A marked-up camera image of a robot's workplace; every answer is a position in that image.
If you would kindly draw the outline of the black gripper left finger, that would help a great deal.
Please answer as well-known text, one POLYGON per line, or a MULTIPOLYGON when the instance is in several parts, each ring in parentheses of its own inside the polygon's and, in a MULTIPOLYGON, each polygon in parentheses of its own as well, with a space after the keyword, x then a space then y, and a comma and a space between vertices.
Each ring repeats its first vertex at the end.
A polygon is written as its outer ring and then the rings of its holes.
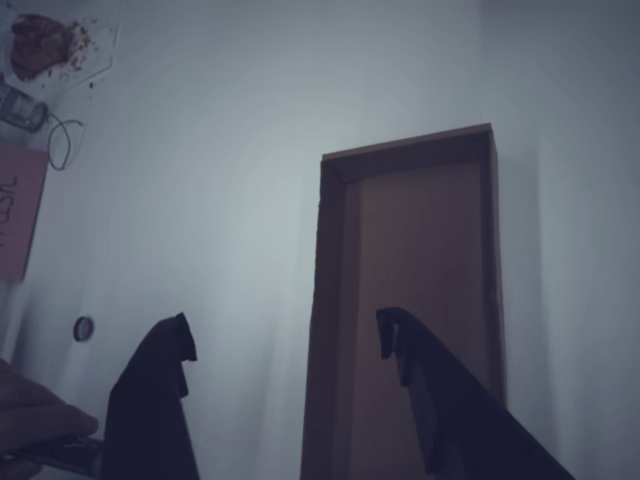
POLYGON ((198 479, 182 406, 185 361, 197 359, 184 314, 156 323, 113 386, 108 403, 104 479, 198 479))

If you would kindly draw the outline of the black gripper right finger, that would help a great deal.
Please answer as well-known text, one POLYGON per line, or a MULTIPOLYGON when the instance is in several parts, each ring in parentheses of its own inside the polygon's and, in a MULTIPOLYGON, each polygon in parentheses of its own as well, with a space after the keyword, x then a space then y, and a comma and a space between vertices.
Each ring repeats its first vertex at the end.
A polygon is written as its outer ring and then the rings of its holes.
POLYGON ((566 470, 419 319, 376 311, 381 356, 408 389, 428 474, 437 479, 570 479, 566 470))

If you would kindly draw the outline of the person's left hand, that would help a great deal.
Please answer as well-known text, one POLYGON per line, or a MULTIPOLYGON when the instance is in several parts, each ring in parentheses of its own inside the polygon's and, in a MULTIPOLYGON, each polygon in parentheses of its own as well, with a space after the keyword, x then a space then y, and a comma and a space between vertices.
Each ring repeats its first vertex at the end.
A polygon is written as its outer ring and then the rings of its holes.
POLYGON ((67 435, 94 434, 99 421, 47 387, 1 362, 1 477, 31 479, 41 466, 6 455, 22 447, 67 435))

